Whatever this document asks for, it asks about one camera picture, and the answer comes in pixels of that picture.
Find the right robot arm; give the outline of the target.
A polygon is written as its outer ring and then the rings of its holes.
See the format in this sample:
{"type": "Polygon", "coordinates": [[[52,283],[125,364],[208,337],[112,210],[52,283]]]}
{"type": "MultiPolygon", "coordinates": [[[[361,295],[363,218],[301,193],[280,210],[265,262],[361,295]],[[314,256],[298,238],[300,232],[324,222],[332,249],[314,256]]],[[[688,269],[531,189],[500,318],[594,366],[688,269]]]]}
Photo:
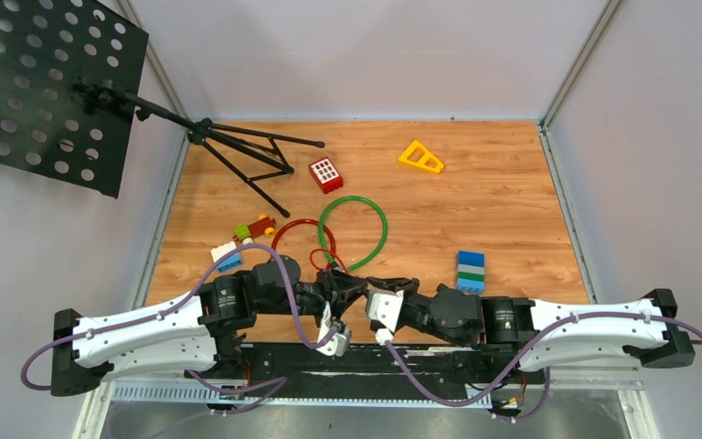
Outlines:
{"type": "Polygon", "coordinates": [[[487,373],[497,381],[584,360],[631,357],[648,369],[675,369],[695,359],[692,332],[676,320],[669,289],[619,304],[569,305],[469,294],[445,284],[426,296],[415,278],[367,282],[366,312],[378,344],[410,327],[485,354],[487,373]]]}

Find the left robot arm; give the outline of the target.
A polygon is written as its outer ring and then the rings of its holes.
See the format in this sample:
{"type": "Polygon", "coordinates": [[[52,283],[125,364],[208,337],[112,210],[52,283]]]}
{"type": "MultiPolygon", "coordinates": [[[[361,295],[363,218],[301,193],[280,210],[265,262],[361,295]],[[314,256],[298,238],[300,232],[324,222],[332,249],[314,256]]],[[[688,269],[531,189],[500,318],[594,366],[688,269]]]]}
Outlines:
{"type": "Polygon", "coordinates": [[[312,283],[297,261],[282,256],[249,270],[222,274],[166,303],[112,316],[86,317],[72,308],[54,315],[50,393],[75,396],[103,382],[165,369],[214,370],[222,378],[243,366],[239,331],[260,315],[313,316],[320,335],[333,337],[319,351],[340,356],[350,337],[341,317],[367,295],[365,279],[330,269],[312,283]]]}

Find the red cable lock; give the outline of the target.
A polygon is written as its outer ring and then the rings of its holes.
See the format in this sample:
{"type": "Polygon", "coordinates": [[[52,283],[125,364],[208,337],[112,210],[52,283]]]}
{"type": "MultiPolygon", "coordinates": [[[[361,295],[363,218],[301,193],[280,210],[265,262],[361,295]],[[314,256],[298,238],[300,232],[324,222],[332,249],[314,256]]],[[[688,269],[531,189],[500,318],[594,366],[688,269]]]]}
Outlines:
{"type": "Polygon", "coordinates": [[[290,222],[284,224],[273,235],[272,241],[271,241],[271,247],[274,250],[276,250],[279,241],[283,238],[283,236],[286,234],[286,232],[292,228],[295,228],[295,227],[301,226],[301,225],[315,226],[319,230],[319,237],[328,239],[329,248],[325,248],[325,246],[323,244],[321,244],[318,248],[312,249],[311,252],[309,253],[309,262],[311,263],[311,265],[315,269],[319,269],[319,265],[314,260],[314,254],[316,252],[322,252],[326,257],[336,254],[336,241],[335,241],[335,237],[334,237],[333,233],[329,230],[329,228],[327,226],[320,226],[319,221],[317,219],[295,219],[293,221],[290,221],[290,222]]]}

